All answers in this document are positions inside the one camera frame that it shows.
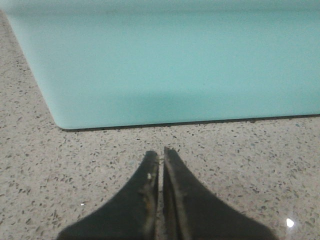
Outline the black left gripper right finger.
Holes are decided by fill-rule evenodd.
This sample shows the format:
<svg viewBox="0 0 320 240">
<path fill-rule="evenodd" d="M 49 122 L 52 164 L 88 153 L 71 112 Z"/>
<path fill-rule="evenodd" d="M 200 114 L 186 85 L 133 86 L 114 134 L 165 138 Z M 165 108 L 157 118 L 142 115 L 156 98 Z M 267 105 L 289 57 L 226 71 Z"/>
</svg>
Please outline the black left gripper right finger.
<svg viewBox="0 0 320 240">
<path fill-rule="evenodd" d="M 164 218 L 170 240 L 275 240 L 265 225 L 225 204 L 192 174 L 174 149 L 164 149 Z"/>
</svg>

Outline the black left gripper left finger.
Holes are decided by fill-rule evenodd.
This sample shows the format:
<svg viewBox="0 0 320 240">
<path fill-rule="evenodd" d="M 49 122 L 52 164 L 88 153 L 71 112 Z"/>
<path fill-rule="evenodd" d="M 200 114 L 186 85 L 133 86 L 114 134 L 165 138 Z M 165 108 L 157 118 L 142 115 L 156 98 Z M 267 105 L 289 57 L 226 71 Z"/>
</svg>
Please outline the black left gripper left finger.
<svg viewBox="0 0 320 240">
<path fill-rule="evenodd" d="M 106 204 L 62 230 L 59 240 L 153 240 L 159 193 L 159 158 L 147 151 L 129 181 Z"/>
</svg>

